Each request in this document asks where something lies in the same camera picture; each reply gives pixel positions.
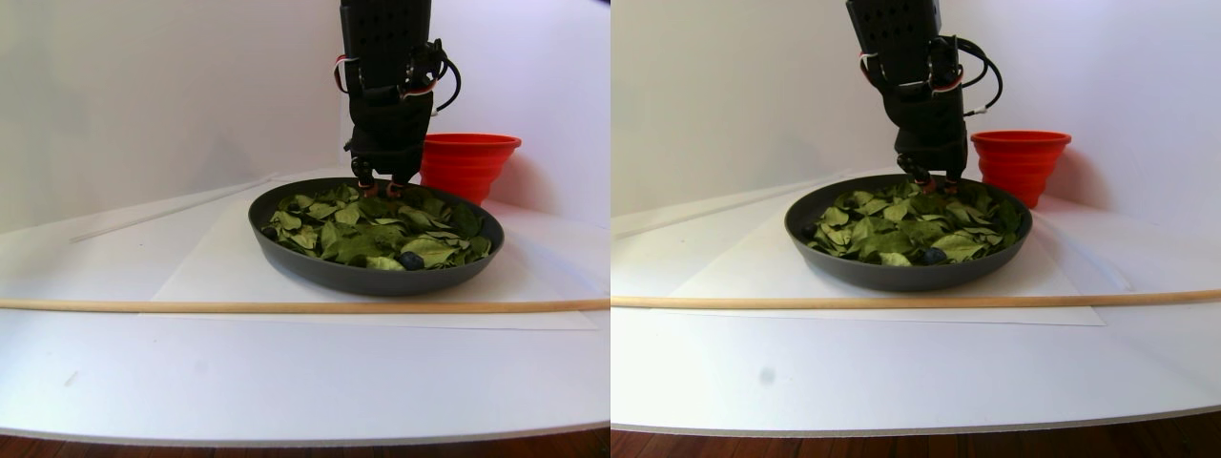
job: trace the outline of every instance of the wooden stick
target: wooden stick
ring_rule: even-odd
[[[0,299],[0,309],[190,314],[507,314],[606,310],[609,299],[540,302],[107,302]]]
[[[1221,300],[1221,289],[1173,293],[1033,297],[895,297],[895,298],[791,298],[791,299],[700,299],[612,297],[610,307],[705,310],[800,310],[800,309],[977,309],[1031,307],[1156,305]]]

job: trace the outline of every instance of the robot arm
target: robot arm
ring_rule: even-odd
[[[966,116],[987,112],[1000,98],[1000,71],[974,43],[940,34],[938,0],[849,0],[861,44],[861,71],[882,94],[886,116],[899,127],[899,166],[926,193],[937,189],[930,171],[945,171],[947,193],[967,167]],[[958,51],[984,62],[984,71],[963,83]],[[993,71],[998,92],[985,106],[963,112],[962,89]]]
[[[431,0],[342,0],[344,55],[336,62],[348,94],[352,171],[366,197],[377,194],[374,172],[392,176],[397,197],[420,171],[429,121],[462,90],[462,75],[441,46],[429,42]],[[347,88],[339,79],[343,72]],[[433,110],[437,81],[453,72],[455,90]]]

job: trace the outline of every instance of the cable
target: cable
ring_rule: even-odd
[[[979,45],[972,43],[971,40],[960,38],[957,40],[957,48],[960,50],[962,50],[962,51],[972,55],[972,56],[976,56],[977,59],[979,59],[980,61],[984,62],[984,70],[979,73],[979,77],[977,77],[976,79],[972,79],[971,83],[968,83],[967,85],[974,84],[980,78],[983,78],[984,75],[988,73],[989,68],[991,68],[993,75],[996,76],[996,94],[993,95],[993,99],[990,101],[988,101],[988,104],[985,104],[984,106],[980,106],[978,109],[967,111],[962,116],[966,117],[966,116],[974,116],[974,115],[985,114],[985,112],[988,112],[988,109],[990,109],[993,105],[996,104],[998,100],[1000,100],[1001,93],[1005,92],[1005,79],[1001,78],[1001,76],[1000,76],[1000,68],[996,68],[996,64],[994,64],[991,61],[991,59],[988,59],[988,55],[984,54],[984,50],[980,49]]]
[[[453,95],[449,95],[449,100],[446,100],[446,103],[441,104],[441,106],[437,106],[436,111],[444,110],[449,106],[449,104],[454,103],[454,99],[458,98],[458,93],[462,92],[462,72],[458,71],[458,66],[455,66],[449,59],[446,59],[442,62],[444,64],[444,67],[441,71],[442,73],[444,73],[444,68],[453,70],[454,72],[454,93]]]

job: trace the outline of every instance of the white tabletop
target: white tabletop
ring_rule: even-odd
[[[277,184],[76,244],[62,241],[225,191],[0,234],[7,256],[0,296],[148,300],[234,199]],[[543,217],[526,220],[514,227],[551,237],[518,233],[527,243],[574,233],[563,224],[540,224]],[[596,266],[606,260],[596,252],[556,252],[562,270],[581,272],[595,287],[604,281]],[[197,446],[372,445],[604,427],[609,311],[584,314],[596,329],[0,310],[0,434]]]
[[[625,219],[654,222],[650,231],[617,241],[613,293],[667,297],[758,221],[783,211],[750,200],[695,220],[679,213]],[[1073,244],[1112,265],[1134,292],[1221,286],[1215,280],[1221,244],[1215,241],[1167,234],[1054,198],[1044,198],[1037,211],[1059,231],[1061,243],[1049,250],[1082,293],[1122,291],[1071,253]],[[681,222],[656,224],[667,219]],[[683,231],[663,233],[680,225]],[[624,232],[618,225],[615,231]],[[664,267],[620,271],[623,263],[642,266],[662,256],[657,253],[664,253]],[[615,308],[612,423],[625,430],[708,435],[894,435],[1106,423],[1221,405],[1221,304],[1095,311],[1105,325]]]

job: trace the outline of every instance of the white backdrop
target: white backdrop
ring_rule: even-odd
[[[433,0],[430,39],[444,44],[463,89],[429,132],[523,140],[491,199],[609,227],[609,10],[596,0]],[[437,103],[452,90],[446,77]],[[352,134],[346,105],[341,142]]]
[[[1221,5],[941,0],[941,10],[943,33],[978,43],[1005,76],[1005,95],[972,132],[1073,136],[1049,194],[1175,230],[1221,224],[1209,211],[1221,193]],[[857,71],[858,51],[839,0],[619,1],[613,215],[894,166],[895,127]],[[968,89],[968,107],[994,88]]]
[[[332,0],[0,1],[0,232],[328,166]]]

